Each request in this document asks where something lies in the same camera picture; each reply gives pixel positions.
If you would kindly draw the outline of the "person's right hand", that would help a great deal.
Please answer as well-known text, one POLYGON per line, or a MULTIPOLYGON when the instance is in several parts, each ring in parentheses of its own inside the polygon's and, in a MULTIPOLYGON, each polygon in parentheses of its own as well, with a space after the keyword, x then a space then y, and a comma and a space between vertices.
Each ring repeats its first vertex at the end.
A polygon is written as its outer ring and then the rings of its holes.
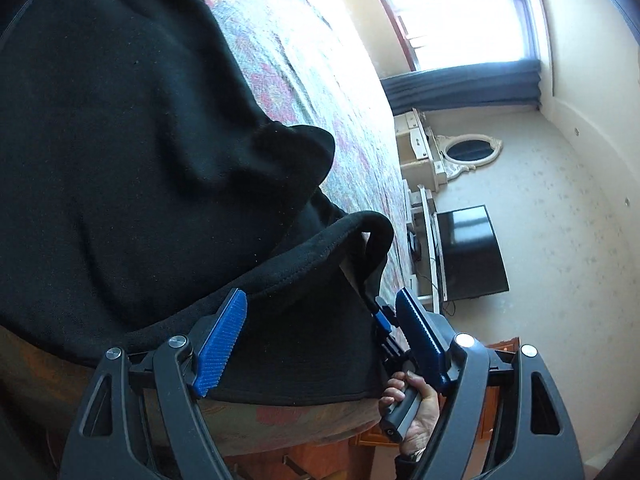
POLYGON ((381 399, 378 400, 380 415, 384 415, 389 406, 404 400, 409 387, 420 393, 421 403, 405 439, 399 443, 399 453, 406 457, 424 452, 439 419, 437 392, 427 385, 423 377, 413 372, 396 372, 387 381, 381 399))

